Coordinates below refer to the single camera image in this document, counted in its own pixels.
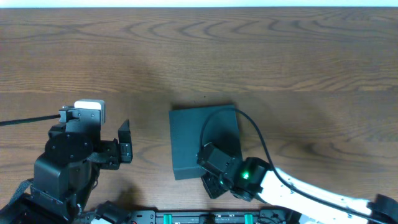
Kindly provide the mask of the black gift box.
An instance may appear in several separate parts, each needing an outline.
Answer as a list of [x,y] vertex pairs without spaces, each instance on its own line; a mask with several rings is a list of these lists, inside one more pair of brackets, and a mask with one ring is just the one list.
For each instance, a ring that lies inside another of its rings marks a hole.
[[197,154],[209,142],[242,158],[234,108],[234,105],[219,105],[169,111],[175,180],[199,178],[205,173],[197,164]]

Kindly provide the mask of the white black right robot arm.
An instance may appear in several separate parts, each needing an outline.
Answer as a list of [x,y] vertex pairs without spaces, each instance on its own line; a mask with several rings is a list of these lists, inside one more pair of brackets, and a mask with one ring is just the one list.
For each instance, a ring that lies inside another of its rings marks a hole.
[[204,159],[198,164],[235,197],[288,208],[319,223],[397,223],[397,201],[347,197],[298,180],[256,157]]

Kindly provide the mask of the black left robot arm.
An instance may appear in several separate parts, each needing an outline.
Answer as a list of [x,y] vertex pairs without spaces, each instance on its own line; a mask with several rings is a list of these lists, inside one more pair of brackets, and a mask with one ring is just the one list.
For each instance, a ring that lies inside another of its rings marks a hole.
[[1,223],[73,223],[83,214],[100,171],[131,162],[128,120],[112,141],[100,138],[99,127],[67,131],[66,124],[55,125],[34,163],[33,178],[21,182],[1,209]]

